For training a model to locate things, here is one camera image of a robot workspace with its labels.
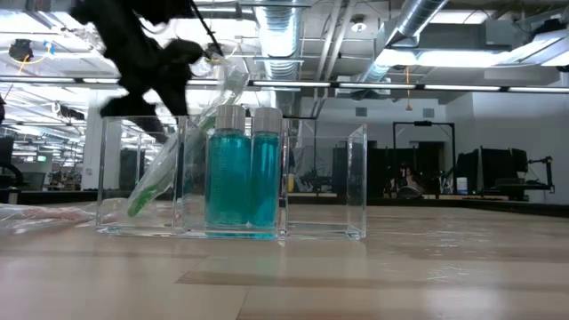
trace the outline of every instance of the clear acrylic box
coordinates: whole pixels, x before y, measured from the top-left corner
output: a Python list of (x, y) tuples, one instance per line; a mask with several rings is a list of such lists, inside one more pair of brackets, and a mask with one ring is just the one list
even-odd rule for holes
[[(278, 143), (279, 186), (277, 195), (266, 204), (269, 212), (275, 209), (274, 223), (255, 227), (251, 220), (245, 224), (208, 223), (205, 194), (210, 186), (206, 173), (215, 118), (160, 119), (168, 124), (165, 144), (157, 143), (126, 118), (104, 120), (96, 220), (99, 232), (264, 240), (365, 237), (365, 125), (355, 125), (344, 137), (317, 134), (298, 138), (297, 128), (306, 122), (283, 120)], [(245, 127), (249, 137), (251, 122), (248, 118)], [(311, 148), (309, 141), (317, 147)], [(315, 159), (314, 151), (325, 169), (318, 161), (316, 169), (308, 166), (306, 159)], [(307, 164), (299, 166), (299, 160)], [(159, 174), (149, 174), (156, 168)], [(316, 173), (313, 181), (308, 181), (310, 171)], [(158, 178), (149, 183), (149, 175)], [(133, 196), (139, 184), (143, 192)]]

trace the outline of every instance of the yellow object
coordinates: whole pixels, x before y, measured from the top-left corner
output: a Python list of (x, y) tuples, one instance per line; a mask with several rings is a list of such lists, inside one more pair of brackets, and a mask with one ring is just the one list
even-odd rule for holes
[(294, 174), (288, 174), (288, 192), (294, 191)]

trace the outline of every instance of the cable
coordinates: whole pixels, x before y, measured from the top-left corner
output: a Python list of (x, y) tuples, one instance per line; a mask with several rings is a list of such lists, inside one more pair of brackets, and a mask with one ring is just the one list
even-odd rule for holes
[(204, 21), (204, 17), (202, 16), (202, 13), (200, 13), (199, 10), (197, 9), (197, 5), (194, 2), (194, 0), (189, 0), (189, 5), (192, 7), (194, 12), (196, 13), (196, 16), (199, 18), (199, 21), (202, 23), (202, 26), (204, 27), (205, 32), (207, 32), (207, 35), (212, 39), (213, 45), (215, 46), (215, 49), (217, 49), (218, 54), (221, 57), (223, 57), (223, 52), (221, 51), (220, 44), (218, 44), (217, 39), (215, 39), (213, 32), (207, 27), (207, 24)]
[[(26, 56), (26, 58), (24, 58), (24, 61), (18, 61), (20, 64), (20, 70), (18, 70), (18, 75), (19, 76), (21, 74), (21, 70), (24, 69), (24, 65), (26, 65), (26, 61), (29, 58), (29, 54)], [(12, 91), (12, 88), (14, 87), (14, 83), (12, 83), (12, 85), (10, 85), (10, 89), (8, 89), (8, 92), (6, 93), (6, 95), (4, 96), (4, 101), (6, 101), (6, 104), (8, 103), (8, 95), (10, 95), (10, 92)]]

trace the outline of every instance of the blue liquid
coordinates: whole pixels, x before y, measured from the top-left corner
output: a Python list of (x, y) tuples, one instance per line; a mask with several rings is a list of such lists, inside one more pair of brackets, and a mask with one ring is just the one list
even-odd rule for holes
[(250, 212), (251, 139), (239, 130), (218, 130), (210, 138), (207, 158), (207, 227), (244, 228)]
[(280, 177), (278, 133), (256, 132), (252, 141), (251, 199), (249, 222), (256, 228), (275, 228)]

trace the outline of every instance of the column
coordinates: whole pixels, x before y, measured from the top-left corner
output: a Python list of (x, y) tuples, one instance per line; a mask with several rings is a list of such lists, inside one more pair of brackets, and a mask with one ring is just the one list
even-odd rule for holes
[[(99, 109), (115, 91), (91, 89), (88, 97), (87, 130), (83, 154), (81, 189), (99, 188), (100, 152), (103, 141), (103, 119)], [(118, 189), (122, 128), (119, 122), (107, 122), (103, 187)]]

